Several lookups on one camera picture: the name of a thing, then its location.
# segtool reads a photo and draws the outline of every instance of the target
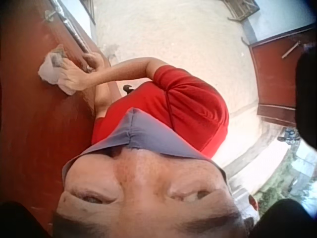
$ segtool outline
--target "pavement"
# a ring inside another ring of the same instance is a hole
[[[254,66],[241,42],[242,25],[227,20],[231,13],[222,1],[94,0],[94,5],[98,46],[112,64],[156,57],[184,68],[223,96],[230,123],[213,157],[216,163],[227,166],[257,142],[265,126],[257,116]],[[146,80],[128,84],[137,87]],[[119,88],[124,84],[118,82]]]

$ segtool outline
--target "red door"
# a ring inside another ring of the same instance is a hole
[[[83,52],[58,16],[45,21],[45,10],[53,11],[48,0],[8,2],[0,14],[0,198],[22,203],[48,229],[62,192],[61,168],[90,145],[94,89],[69,97],[41,81],[39,66],[58,44],[79,67],[86,66]]]
[[[300,45],[282,59],[297,42]],[[296,65],[304,46],[314,42],[315,29],[299,29],[250,46],[258,84],[258,115],[264,120],[295,126]]]

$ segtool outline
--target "red shirt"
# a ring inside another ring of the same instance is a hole
[[[96,120],[92,143],[108,137],[130,108],[139,108],[160,120],[209,158],[227,135],[229,113],[220,94],[170,65],[160,67],[152,82],[114,102],[106,116]]]

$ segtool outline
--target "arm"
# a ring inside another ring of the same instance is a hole
[[[103,68],[93,73],[85,73],[72,61],[64,59],[60,84],[74,90],[84,90],[111,81],[153,79],[155,71],[167,63],[156,58],[136,58],[124,61],[113,67]]]

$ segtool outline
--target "white cloth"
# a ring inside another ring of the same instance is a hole
[[[62,60],[63,57],[61,53],[48,53],[43,64],[39,68],[38,75],[42,78],[42,80],[48,82],[49,84],[57,84],[59,88],[67,95],[73,95],[76,92],[75,90],[58,84],[58,79],[61,72],[61,68],[59,66],[62,63]]]

